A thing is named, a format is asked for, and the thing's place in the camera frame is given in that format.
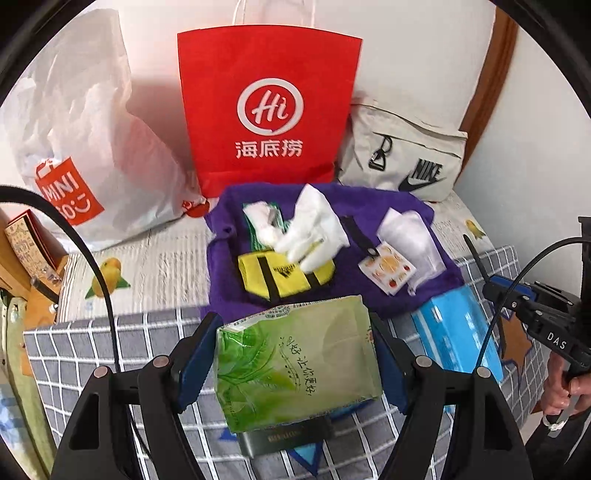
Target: green cloth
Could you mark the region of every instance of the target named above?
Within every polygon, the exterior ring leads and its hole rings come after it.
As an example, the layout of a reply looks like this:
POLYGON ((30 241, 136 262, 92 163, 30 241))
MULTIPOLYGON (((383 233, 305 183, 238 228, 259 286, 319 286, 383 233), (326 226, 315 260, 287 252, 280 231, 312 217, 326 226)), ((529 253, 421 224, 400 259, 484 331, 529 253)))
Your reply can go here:
MULTIPOLYGON (((23 299, 14 298, 10 302, 8 315, 11 315, 12 306, 19 302, 25 302, 23 299)), ((8 378, 12 385, 14 395, 20 406, 22 416, 27 425, 31 441, 37 452, 41 467, 47 478, 53 468, 53 460, 56 457, 56 443, 51 434, 49 423, 39 396, 37 383, 33 377, 23 375, 21 372, 21 345, 24 343, 22 338, 24 308, 18 309, 16 322, 8 318, 7 328, 7 357, 8 357, 8 378)))

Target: red paper bag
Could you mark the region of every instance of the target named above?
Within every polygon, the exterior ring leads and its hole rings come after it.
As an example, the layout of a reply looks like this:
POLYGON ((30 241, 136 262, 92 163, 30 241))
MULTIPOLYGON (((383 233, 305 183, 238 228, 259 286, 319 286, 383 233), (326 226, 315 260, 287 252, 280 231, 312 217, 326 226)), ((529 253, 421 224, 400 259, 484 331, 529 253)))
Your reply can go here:
POLYGON ((183 100, 201 190, 328 182, 361 39, 306 27, 236 25, 178 35, 183 100))

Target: white glove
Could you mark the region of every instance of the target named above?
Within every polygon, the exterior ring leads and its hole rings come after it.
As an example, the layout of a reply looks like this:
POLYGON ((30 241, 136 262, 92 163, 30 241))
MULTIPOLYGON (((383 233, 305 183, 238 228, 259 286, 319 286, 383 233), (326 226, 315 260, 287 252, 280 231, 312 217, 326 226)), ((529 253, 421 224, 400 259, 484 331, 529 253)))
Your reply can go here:
POLYGON ((326 197, 312 185, 304 186, 289 230, 275 244, 275 251, 286 254, 290 262, 299 262, 308 274, 348 246, 347 234, 326 197))
POLYGON ((256 202, 246 205, 242 211, 251 221, 257 240, 263 245, 273 248, 283 236, 281 229, 273 226, 277 210, 265 202, 256 202))

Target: black cable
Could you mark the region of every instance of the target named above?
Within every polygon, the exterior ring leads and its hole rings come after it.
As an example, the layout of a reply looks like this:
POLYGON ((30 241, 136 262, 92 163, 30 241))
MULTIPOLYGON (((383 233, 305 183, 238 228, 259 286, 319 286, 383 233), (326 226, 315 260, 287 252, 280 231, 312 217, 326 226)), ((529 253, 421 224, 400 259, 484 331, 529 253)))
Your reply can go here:
POLYGON ((591 245, 591 239, 583 238, 581 236, 575 236, 575 237, 571 237, 571 238, 565 238, 564 240, 560 240, 560 241, 556 242, 555 244, 550 245, 546 249, 542 250, 539 254, 537 254, 535 256, 535 258, 530 263, 528 263, 525 266, 525 268, 523 270, 521 270, 521 272, 519 272, 519 275, 517 275, 515 277, 515 280, 507 289, 505 296, 502 298, 502 300, 496 306, 495 314, 492 316, 491 324, 488 326, 488 330, 486 331, 484 341, 482 342, 482 347, 480 348, 480 353, 478 354, 478 360, 476 361, 476 366, 474 368, 478 368, 481 365, 482 359, 484 358, 484 354, 486 351, 486 346, 487 346, 489 340, 491 339, 492 331, 494 330, 495 325, 499 322, 499 319, 501 318, 501 312, 503 311, 503 308, 504 308, 503 305, 509 299, 509 296, 511 295, 513 290, 515 290, 516 286, 521 282, 523 277, 525 277, 527 275, 527 273, 532 268, 534 268, 535 265, 540 260, 542 260, 544 257, 549 255, 550 253, 552 253, 554 250, 558 250, 561 247, 565 247, 566 245, 573 245, 573 244, 589 244, 589 245, 591 245))
MULTIPOLYGON (((47 215, 53 222, 63 230, 63 232, 70 237, 74 242, 75 246, 80 250, 82 256, 86 259, 90 265, 90 269, 95 274, 96 279, 99 282, 100 289, 102 290, 103 296, 105 297, 105 304, 107 307, 107 317, 109 318, 109 329, 111 331, 111 343, 113 345, 113 360, 115 361, 115 373, 121 373, 121 360, 119 358, 119 348, 117 347, 117 338, 115 334, 115 315, 113 314, 113 304, 111 303, 111 295, 105 282, 105 278, 100 271, 99 266, 96 263, 95 258, 88 250, 88 247, 84 243, 84 240, 78 235, 76 230, 68 223, 68 221, 62 216, 62 214, 45 198, 19 187, 12 187, 8 185, 0 185, 0 203, 20 203, 27 205, 31 208, 37 209, 47 215)), ((153 462, 150 450, 148 450, 143 438, 139 434, 139 430, 133 418, 131 412, 128 409, 129 421, 131 427, 138 437, 138 441, 142 450, 144 450, 147 457, 153 462)))

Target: nike logo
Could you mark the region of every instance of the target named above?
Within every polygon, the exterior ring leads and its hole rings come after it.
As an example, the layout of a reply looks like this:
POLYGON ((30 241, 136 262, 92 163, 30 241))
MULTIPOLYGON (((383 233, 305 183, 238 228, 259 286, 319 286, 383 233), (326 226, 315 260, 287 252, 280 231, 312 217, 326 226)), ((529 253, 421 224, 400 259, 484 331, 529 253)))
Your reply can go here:
POLYGON ((445 179, 438 179, 437 176, 441 172, 443 165, 431 162, 428 160, 418 159, 417 166, 414 171, 406 176, 406 178, 398 186, 400 192, 414 192, 415 190, 428 187, 445 179))

